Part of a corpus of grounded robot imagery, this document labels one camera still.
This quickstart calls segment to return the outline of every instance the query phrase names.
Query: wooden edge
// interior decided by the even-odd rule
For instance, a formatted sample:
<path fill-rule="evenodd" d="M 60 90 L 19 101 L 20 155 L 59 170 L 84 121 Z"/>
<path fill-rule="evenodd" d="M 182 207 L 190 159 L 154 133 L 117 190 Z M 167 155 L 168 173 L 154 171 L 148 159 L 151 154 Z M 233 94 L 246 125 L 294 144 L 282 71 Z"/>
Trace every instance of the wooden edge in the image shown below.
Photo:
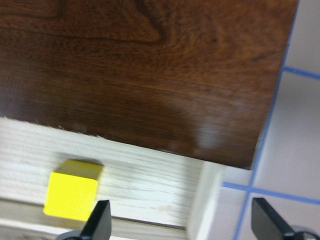
<path fill-rule="evenodd" d="M 209 240 L 226 166 L 205 162 L 186 225 L 190 240 Z"/>
<path fill-rule="evenodd" d="M 37 239 L 55 239 L 57 235 L 82 229 L 84 222 L 47 216 L 43 206 L 0 200 L 0 239 L 20 239 L 14 234 L 24 233 Z M 122 219 L 112 219 L 111 240 L 186 240 L 183 229 L 158 226 Z"/>

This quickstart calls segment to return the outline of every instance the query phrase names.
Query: dark wood surface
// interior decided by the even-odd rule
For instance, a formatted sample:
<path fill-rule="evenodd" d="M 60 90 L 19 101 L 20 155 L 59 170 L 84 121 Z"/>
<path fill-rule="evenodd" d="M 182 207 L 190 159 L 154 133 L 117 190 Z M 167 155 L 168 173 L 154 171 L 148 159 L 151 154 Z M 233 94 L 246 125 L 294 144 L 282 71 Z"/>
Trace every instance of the dark wood surface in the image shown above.
<path fill-rule="evenodd" d="M 249 168 L 296 0 L 0 0 L 0 116 Z"/>

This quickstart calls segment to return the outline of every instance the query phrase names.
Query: yellow cube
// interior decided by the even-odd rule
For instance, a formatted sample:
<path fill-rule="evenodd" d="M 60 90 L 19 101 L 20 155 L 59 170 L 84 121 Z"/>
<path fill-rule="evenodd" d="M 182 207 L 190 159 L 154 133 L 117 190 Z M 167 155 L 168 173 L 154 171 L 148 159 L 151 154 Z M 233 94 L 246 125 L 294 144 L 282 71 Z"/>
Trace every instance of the yellow cube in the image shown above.
<path fill-rule="evenodd" d="M 43 212 L 87 221 L 94 207 L 102 170 L 99 164 L 67 160 L 51 173 Z"/>

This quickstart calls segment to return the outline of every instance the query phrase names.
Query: tile grout line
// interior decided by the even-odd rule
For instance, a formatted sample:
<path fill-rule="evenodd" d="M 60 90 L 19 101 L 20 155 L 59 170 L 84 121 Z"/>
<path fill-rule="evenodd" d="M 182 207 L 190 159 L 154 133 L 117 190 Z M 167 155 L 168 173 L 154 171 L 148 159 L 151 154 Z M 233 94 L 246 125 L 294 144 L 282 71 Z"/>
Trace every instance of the tile grout line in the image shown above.
<path fill-rule="evenodd" d="M 295 75 L 300 75 L 309 79 L 315 79 L 320 81 L 320 74 L 319 73 L 314 73 L 311 71 L 307 71 L 307 70 L 303 70 L 300 68 L 296 68 L 296 67 L 291 67 L 291 66 L 285 66 L 283 68 L 283 71 L 291 73 L 291 74 L 295 74 Z"/>
<path fill-rule="evenodd" d="M 275 93 L 274 93 L 272 104 L 271 104 L 271 107 L 270 107 L 270 112 L 269 112 L 269 114 L 267 116 L 265 128 L 264 128 L 263 133 L 262 133 L 262 139 L 261 139 L 261 142 L 259 144 L 259 148 L 258 148 L 258 152 L 257 152 L 256 158 L 255 158 L 255 161 L 253 163 L 253 169 L 252 169 L 252 174 L 251 174 L 251 178 L 250 178 L 250 182 L 249 182 L 249 188 L 253 187 L 253 185 L 255 183 L 255 180 L 256 180 L 256 177 L 257 177 L 257 172 L 258 172 L 258 168 L 259 168 L 259 165 L 260 165 L 262 151 L 263 151 L 263 148 L 264 148 L 264 145 L 265 145 L 265 142 L 266 142 L 266 138 L 267 138 L 267 135 L 268 135 L 268 130 L 269 130 L 269 127 L 270 127 L 271 118 L 272 118 L 272 115 L 273 115 L 273 112 L 274 112 L 274 108 L 275 108 L 277 97 L 278 97 L 278 93 L 279 93 L 279 88 L 280 88 L 282 75 L 283 75 L 284 70 L 286 69 L 285 64 L 286 64 L 286 61 L 287 61 L 288 52 L 289 52 L 289 48 L 290 48 L 290 43 L 291 43 L 291 40 L 292 40 L 292 36 L 293 36 L 295 24 L 296 24 L 299 5 L 300 5 L 300 2 L 298 3 L 297 8 L 296 8 L 297 11 L 295 12 L 295 16 L 294 16 L 293 23 L 292 23 L 292 26 L 291 26 L 291 31 L 290 31 L 290 35 L 289 35 L 289 38 L 288 38 L 287 46 L 286 46 L 286 49 L 285 49 L 284 58 L 283 58 L 283 61 L 282 61 L 282 64 L 281 64 L 281 69 L 280 69 L 278 81 L 277 81 L 277 84 L 276 84 L 276 87 L 275 87 Z M 239 238 L 240 238 L 240 233 L 241 233 L 241 230 L 243 228 L 246 210 L 249 207 L 248 206 L 248 202 L 249 202 L 249 196 L 251 195 L 251 193 L 248 190 L 246 191 L 245 199 L 244 199 L 244 202 L 243 202 L 243 205 L 242 205 L 241 213 L 240 213 L 240 216 L 239 216 L 239 219 L 238 219 L 238 223 L 237 223 L 237 226 L 236 226 L 236 229 L 235 229 L 233 240 L 239 240 Z"/>
<path fill-rule="evenodd" d="M 266 189 L 257 188 L 257 187 L 250 187 L 250 186 L 246 186 L 246 185 L 240 185 L 240 184 L 231 183 L 231 182 L 224 182 L 222 187 L 228 188 L 228 189 L 235 189 L 235 190 L 239 190 L 239 191 L 244 191 L 244 192 L 248 192 L 248 193 L 253 193 L 253 194 L 262 194 L 262 195 L 267 195 L 267 196 L 271 196 L 271 197 L 276 197 L 276 198 L 296 201 L 296 202 L 300 202 L 300 203 L 314 204 L 314 205 L 320 206 L 320 200 L 315 199 L 315 198 L 297 196 L 297 195 L 287 194 L 287 193 L 278 192 L 278 191 L 266 190 Z"/>

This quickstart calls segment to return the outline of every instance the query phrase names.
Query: wood grain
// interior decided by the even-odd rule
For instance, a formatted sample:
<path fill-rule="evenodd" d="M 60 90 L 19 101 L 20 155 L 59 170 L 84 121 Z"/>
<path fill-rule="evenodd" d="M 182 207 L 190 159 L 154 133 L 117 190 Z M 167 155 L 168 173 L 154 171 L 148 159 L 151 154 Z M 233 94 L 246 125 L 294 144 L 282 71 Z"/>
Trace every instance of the wood grain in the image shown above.
<path fill-rule="evenodd" d="M 0 116 L 249 168 L 296 0 L 0 0 Z"/>
<path fill-rule="evenodd" d="M 110 200 L 113 217 L 187 225 L 202 161 L 0 117 L 0 199 L 44 205 L 65 159 L 104 165 L 97 200 Z"/>
<path fill-rule="evenodd" d="M 221 168 L 212 165 L 211 162 L 203 164 L 186 225 L 188 239 L 211 239 L 210 232 L 216 216 L 223 178 L 224 171 Z"/>
<path fill-rule="evenodd" d="M 43 206 L 0 199 L 0 240 L 51 240 L 71 230 L 80 230 L 80 221 L 46 216 Z M 186 240 L 183 229 L 124 219 L 112 219 L 110 240 Z"/>

